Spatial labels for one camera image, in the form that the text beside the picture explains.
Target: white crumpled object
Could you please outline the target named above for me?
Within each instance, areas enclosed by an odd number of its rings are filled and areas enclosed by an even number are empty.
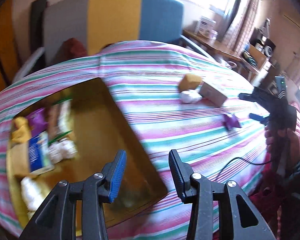
[[[198,102],[201,98],[202,96],[196,90],[187,90],[180,93],[180,100],[186,104]]]
[[[67,138],[54,142],[48,148],[48,154],[51,162],[56,164],[63,159],[72,159],[77,153],[74,142]]]
[[[35,212],[44,200],[36,182],[29,177],[25,177],[21,181],[21,194],[29,211]]]

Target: tray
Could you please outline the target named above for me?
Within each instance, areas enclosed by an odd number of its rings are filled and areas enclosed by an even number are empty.
[[[70,183],[77,182],[101,171],[105,163],[113,160],[118,149],[124,149],[127,153],[127,164],[118,197],[111,205],[103,205],[106,226],[116,225],[164,198],[167,194],[164,183],[100,78],[50,95],[17,116],[26,116],[68,96],[73,99],[71,119],[78,154],[72,160],[57,163],[53,171],[41,174],[35,179],[44,196],[62,179]],[[7,151],[9,190],[19,222],[25,227],[29,221],[28,210],[21,197],[20,181],[13,175],[10,145],[9,143]],[[79,201],[76,230],[77,236],[80,236]]]

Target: silver bolt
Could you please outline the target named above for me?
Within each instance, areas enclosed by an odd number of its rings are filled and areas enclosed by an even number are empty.
[[[103,174],[102,174],[101,172],[98,172],[98,173],[95,173],[95,174],[93,175],[93,177],[94,177],[95,179],[102,179],[102,178],[103,178]]]
[[[194,179],[201,179],[201,174],[200,173],[193,173],[192,174],[192,178],[194,178]]]
[[[66,180],[61,180],[60,182],[59,182],[59,186],[60,187],[64,187],[64,186],[66,186],[68,184],[68,182],[66,181]]]
[[[228,184],[229,187],[235,187],[235,186],[237,186],[237,183],[235,181],[233,181],[233,180],[229,180],[227,182],[227,184]]]

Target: black cable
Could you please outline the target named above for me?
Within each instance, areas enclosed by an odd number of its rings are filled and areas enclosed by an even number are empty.
[[[243,161],[245,161],[245,162],[247,162],[247,163],[249,163],[249,164],[252,164],[252,165],[266,165],[266,164],[271,163],[271,162],[273,161],[273,160],[269,160],[269,161],[264,162],[264,163],[253,163],[253,162],[248,161],[248,160],[246,160],[246,159],[244,159],[244,158],[242,158],[242,157],[236,157],[236,158],[233,158],[233,159],[230,160],[225,166],[223,166],[223,168],[221,169],[221,171],[218,173],[218,175],[217,175],[215,181],[218,180],[218,178],[219,178],[220,174],[223,172],[223,170],[224,170],[231,162],[233,162],[234,160],[237,160],[237,159],[243,160]]]

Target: striped tablecloth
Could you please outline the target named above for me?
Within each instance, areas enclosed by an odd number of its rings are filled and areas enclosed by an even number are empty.
[[[219,82],[228,100],[215,108],[208,100],[183,104],[178,82],[186,73]],[[114,44],[101,53],[69,60],[25,77],[0,92],[0,224],[14,235],[22,231],[15,215],[6,176],[6,150],[12,118],[36,101],[74,84],[100,77],[132,127],[168,188],[168,195],[141,214],[108,229],[110,239],[185,238],[191,205],[177,197],[168,165],[168,153],[177,149],[195,172],[211,180],[233,157],[255,162],[265,157],[263,126],[249,113],[265,114],[256,103],[241,101],[240,92],[253,87],[234,71],[179,46],[149,41]],[[222,114],[236,114],[242,128],[231,132]],[[231,163],[219,181],[237,181],[248,192],[260,177],[260,166]],[[218,208],[214,207],[214,229]]]

